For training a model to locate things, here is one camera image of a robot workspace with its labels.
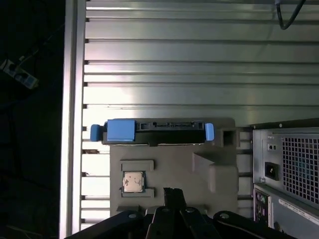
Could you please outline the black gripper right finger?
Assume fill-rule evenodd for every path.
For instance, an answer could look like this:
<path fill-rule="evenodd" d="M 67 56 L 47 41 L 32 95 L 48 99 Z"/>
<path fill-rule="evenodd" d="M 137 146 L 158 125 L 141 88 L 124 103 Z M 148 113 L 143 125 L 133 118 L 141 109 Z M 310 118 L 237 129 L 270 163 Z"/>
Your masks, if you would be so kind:
<path fill-rule="evenodd" d="M 213 218 L 186 204 L 183 191 L 171 190 L 174 209 L 174 239 L 291 239 L 292 236 L 230 211 Z"/>

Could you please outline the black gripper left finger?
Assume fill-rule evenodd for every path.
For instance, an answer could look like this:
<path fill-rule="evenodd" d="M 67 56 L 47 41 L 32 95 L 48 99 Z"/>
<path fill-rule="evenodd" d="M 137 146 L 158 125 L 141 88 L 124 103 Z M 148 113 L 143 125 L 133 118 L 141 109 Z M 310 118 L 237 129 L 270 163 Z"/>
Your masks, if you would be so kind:
<path fill-rule="evenodd" d="M 164 205 L 152 214 L 127 210 L 77 232 L 69 239 L 173 239 L 174 189 L 164 188 Z"/>

